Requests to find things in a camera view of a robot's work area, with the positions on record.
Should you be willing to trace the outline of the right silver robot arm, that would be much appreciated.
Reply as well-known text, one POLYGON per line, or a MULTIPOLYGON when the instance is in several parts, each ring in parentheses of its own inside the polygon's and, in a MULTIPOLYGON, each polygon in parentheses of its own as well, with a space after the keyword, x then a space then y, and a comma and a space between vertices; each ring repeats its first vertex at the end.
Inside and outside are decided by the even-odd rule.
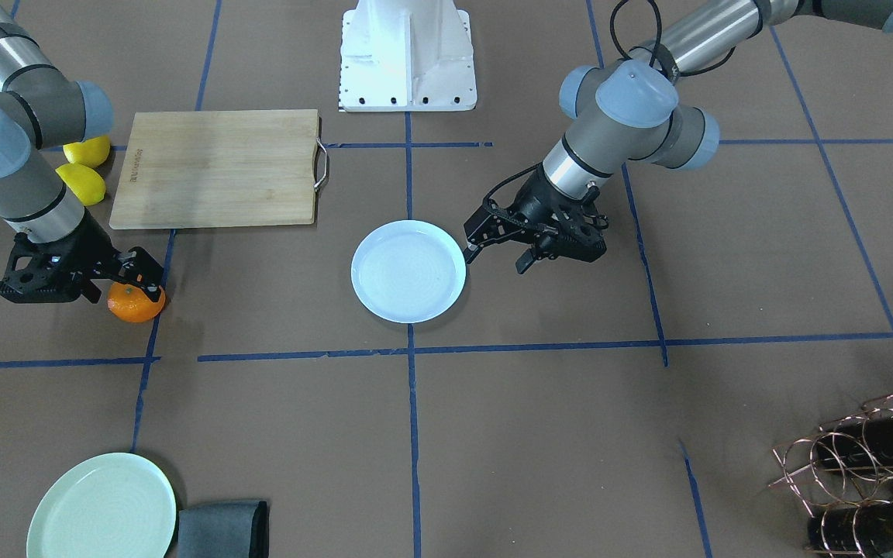
POLYGON ((109 279, 159 301, 162 266, 141 247, 117 250, 40 154, 100 137, 112 124, 105 92, 67 79, 0 6, 0 218, 16 233, 0 279, 4 299, 95 303, 96 280, 109 279))

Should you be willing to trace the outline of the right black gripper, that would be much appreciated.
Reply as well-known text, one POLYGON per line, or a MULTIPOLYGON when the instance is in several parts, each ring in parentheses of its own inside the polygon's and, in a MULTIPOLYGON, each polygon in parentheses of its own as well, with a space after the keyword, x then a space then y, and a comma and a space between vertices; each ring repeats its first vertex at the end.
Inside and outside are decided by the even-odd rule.
POLYGON ((116 276, 128 282, 128 305, 162 301, 163 266, 144 248, 117 250, 91 213, 85 213, 73 232, 52 243, 33 243, 24 232, 17 233, 0 296, 14 303, 35 304, 64 303, 84 296, 96 303, 102 291, 93 280, 116 276))

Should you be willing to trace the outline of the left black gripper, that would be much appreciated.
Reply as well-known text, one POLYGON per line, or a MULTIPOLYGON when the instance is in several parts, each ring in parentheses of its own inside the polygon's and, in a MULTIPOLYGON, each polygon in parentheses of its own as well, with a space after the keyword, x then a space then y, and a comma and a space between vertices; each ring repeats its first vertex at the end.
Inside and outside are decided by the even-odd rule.
POLYGON ((516 261, 518 275, 543 259, 567 257, 590 264, 607 250, 602 232, 609 227, 609 219, 596 211, 599 195, 599 187, 591 182, 584 197, 573 200, 546 179, 540 164, 521 170, 493 187, 464 223, 467 246, 462 258, 471 265, 487 246, 515 241, 528 245, 516 261), (529 177, 511 205, 500 206, 493 200, 496 191, 524 174, 529 177))

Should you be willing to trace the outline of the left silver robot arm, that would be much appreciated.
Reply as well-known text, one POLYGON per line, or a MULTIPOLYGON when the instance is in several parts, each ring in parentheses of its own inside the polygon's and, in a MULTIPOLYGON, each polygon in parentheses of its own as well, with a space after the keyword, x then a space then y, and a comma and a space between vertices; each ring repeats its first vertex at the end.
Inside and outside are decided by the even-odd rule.
POLYGON ((709 1, 609 67, 578 67, 564 79, 560 107, 573 120, 548 155, 521 172, 510 205, 486 194, 465 222, 468 264, 489 245, 523 243, 523 273, 537 261, 592 262, 606 251, 609 220, 596 208, 600 188, 628 161, 673 170, 715 156, 719 124, 682 105, 680 79, 715 70, 738 43, 796 16, 815 16, 893 34, 893 1, 709 1))

